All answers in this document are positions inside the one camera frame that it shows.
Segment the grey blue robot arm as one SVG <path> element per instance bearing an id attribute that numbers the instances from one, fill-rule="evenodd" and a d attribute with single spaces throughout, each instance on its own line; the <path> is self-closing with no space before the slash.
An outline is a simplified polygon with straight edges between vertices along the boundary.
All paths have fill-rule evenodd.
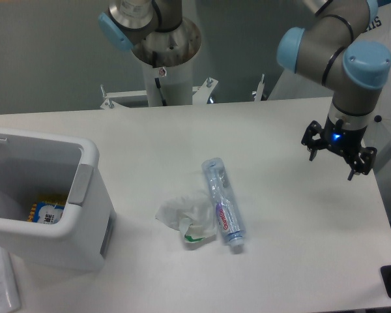
<path id="1" fill-rule="evenodd" d="M 317 17 L 311 29 L 294 27 L 276 60 L 291 72 L 333 91 L 324 125 L 312 122 L 302 144 L 311 157 L 326 149 L 342 157 L 351 175 L 368 174 L 377 150 L 362 139 L 391 68 L 390 50 L 359 40 L 375 20 L 376 1 L 307 1 Z M 118 50 L 141 63 L 150 106 L 194 104 L 192 63 L 201 33 L 182 14 L 180 1 L 111 1 L 98 25 Z"/>

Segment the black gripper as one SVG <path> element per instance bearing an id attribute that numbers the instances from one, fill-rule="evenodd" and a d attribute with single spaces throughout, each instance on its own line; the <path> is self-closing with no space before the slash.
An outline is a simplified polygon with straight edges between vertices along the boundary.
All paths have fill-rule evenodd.
<path id="1" fill-rule="evenodd" d="M 333 123 L 327 118 L 322 127 L 317 121 L 312 121 L 304 132 L 301 144 L 310 152 L 309 161 L 313 161 L 317 152 L 323 149 L 343 157 L 351 168 L 347 178 L 351 181 L 355 175 L 367 175 L 373 169 L 377 149 L 362 146 L 367 126 L 349 130 L 344 128 L 344 124 L 343 119 Z"/>

